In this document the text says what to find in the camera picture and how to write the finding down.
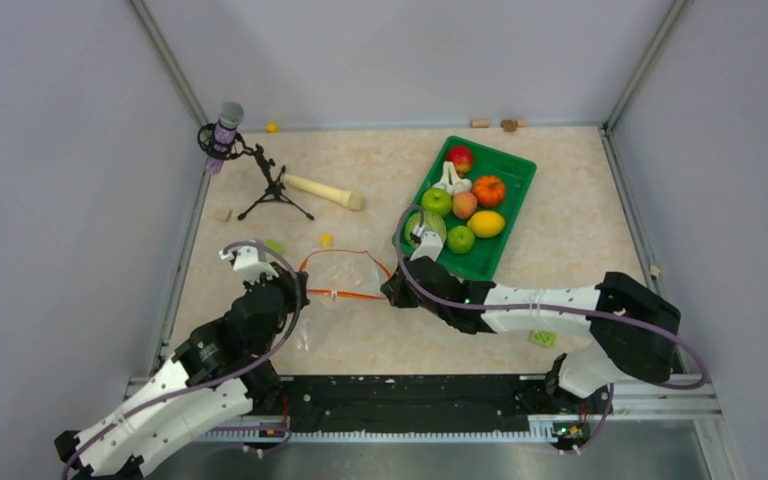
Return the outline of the green cabbage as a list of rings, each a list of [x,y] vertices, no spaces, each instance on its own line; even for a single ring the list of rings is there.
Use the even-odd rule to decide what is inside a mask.
[[[438,234],[442,242],[447,239],[447,226],[444,218],[437,212],[424,210],[422,213],[414,212],[406,220],[403,228],[403,239],[411,247],[415,247],[417,242],[412,238],[412,232],[419,224],[420,218],[424,219],[424,227]]]

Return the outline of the clear zip bag orange zipper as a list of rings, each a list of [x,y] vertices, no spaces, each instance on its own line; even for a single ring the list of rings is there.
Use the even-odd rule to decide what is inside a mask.
[[[291,344],[302,353],[321,350],[361,308],[385,302],[380,288],[391,275],[369,251],[350,249],[314,251],[298,271],[308,275],[309,305],[303,309]]]

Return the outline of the green plastic tray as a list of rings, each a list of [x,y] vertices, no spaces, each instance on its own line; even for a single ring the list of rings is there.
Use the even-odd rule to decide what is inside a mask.
[[[537,173],[527,159],[448,137],[411,203],[443,241],[438,260],[467,279],[490,280]]]

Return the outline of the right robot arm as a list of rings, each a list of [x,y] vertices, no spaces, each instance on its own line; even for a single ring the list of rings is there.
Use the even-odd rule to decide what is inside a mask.
[[[546,397],[572,412],[624,377],[664,384],[672,375],[681,313],[621,272],[593,286],[526,289],[461,280],[428,257],[409,260],[382,285],[396,308],[423,308],[465,334],[545,331],[588,339],[560,355],[546,376]]]

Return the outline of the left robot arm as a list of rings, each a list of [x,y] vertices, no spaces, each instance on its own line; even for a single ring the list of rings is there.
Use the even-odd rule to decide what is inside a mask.
[[[220,317],[193,330],[136,395],[82,431],[55,440],[64,479],[143,479],[211,428],[279,404],[271,358],[308,305],[308,275],[277,267]]]

